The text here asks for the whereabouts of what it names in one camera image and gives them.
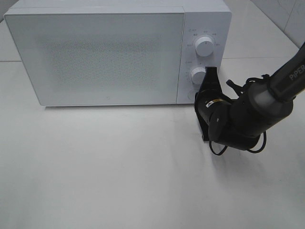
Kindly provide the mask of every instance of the microwave control panel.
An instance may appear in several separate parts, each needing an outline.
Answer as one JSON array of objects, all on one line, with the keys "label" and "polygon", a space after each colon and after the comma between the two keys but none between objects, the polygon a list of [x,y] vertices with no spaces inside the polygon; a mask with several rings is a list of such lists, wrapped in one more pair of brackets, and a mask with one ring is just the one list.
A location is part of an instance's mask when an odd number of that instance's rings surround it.
[{"label": "microwave control panel", "polygon": [[206,67],[220,67],[230,21],[229,11],[185,13],[178,104],[194,102]]}]

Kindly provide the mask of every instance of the black cable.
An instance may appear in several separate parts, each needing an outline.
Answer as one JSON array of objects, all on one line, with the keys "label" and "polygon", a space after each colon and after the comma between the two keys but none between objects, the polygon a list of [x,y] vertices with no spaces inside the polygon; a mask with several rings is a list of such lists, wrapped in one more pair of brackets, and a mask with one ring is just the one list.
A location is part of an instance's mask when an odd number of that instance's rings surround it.
[{"label": "black cable", "polygon": [[226,84],[231,87],[235,93],[238,95],[238,97],[240,97],[246,90],[249,89],[249,87],[251,86],[252,83],[254,82],[261,82],[261,83],[265,83],[265,82],[269,82],[270,81],[270,76],[268,74],[262,75],[262,79],[260,78],[248,78],[246,80],[246,83],[243,86],[239,86],[235,83],[233,83],[232,80],[228,80],[226,82]]},{"label": "black cable", "polygon": [[263,149],[265,148],[265,146],[266,146],[266,142],[267,142],[267,134],[266,134],[266,131],[263,133],[263,136],[264,136],[264,140],[263,140],[263,144],[262,144],[262,147],[260,148],[260,149],[258,149],[258,150],[251,150],[251,149],[248,149],[248,151],[250,152],[250,153],[253,153],[253,154],[257,154],[257,153],[260,153],[260,152],[262,152],[263,151]]},{"label": "black cable", "polygon": [[225,150],[227,149],[227,146],[224,146],[224,148],[217,154],[215,153],[215,151],[213,150],[213,147],[212,147],[212,141],[209,141],[209,146],[210,146],[210,149],[211,149],[211,152],[217,156],[220,156],[221,154],[223,154],[225,152]]}]

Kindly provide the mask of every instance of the white tiled wall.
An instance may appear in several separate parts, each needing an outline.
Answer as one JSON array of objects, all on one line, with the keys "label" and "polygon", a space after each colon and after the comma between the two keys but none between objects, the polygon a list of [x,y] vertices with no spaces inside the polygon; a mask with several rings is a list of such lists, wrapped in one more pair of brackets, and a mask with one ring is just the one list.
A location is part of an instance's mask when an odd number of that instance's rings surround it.
[{"label": "white tiled wall", "polygon": [[305,41],[305,0],[252,0],[298,47]]},{"label": "white tiled wall", "polygon": [[0,21],[3,20],[3,15],[6,11],[15,4],[18,0],[0,0]]}]

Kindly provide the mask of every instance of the white knob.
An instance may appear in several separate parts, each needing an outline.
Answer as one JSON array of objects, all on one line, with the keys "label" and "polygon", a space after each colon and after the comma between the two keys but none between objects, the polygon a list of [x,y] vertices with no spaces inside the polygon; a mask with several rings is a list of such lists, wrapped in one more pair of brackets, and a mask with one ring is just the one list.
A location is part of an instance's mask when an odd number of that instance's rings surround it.
[{"label": "white knob", "polygon": [[201,85],[205,76],[205,69],[204,68],[195,68],[191,71],[191,80],[194,84]]},{"label": "white knob", "polygon": [[208,56],[214,51],[214,39],[203,36],[195,41],[196,53],[199,56]]}]

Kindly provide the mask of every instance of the tile grout line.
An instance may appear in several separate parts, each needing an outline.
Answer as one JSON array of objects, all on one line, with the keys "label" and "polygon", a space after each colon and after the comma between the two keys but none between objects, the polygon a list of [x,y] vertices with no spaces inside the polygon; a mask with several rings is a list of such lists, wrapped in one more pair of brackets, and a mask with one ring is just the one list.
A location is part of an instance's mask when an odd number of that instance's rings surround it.
[{"label": "tile grout line", "polygon": [[223,59],[263,59],[263,58],[290,58],[289,56],[266,56],[266,57],[224,57]]},{"label": "tile grout line", "polygon": [[21,62],[21,61],[0,61],[0,63],[5,63],[5,62]]},{"label": "tile grout line", "polygon": [[297,1],[297,0],[295,0],[294,6],[293,6],[292,9],[291,9],[291,12],[290,12],[290,14],[289,14],[288,20],[287,20],[286,25],[285,25],[285,27],[284,27],[284,30],[283,30],[284,33],[285,33],[286,27],[287,27],[287,25],[288,25],[289,19],[290,19],[290,17],[291,17],[292,11],[293,11],[294,8],[295,8],[296,1]]}]

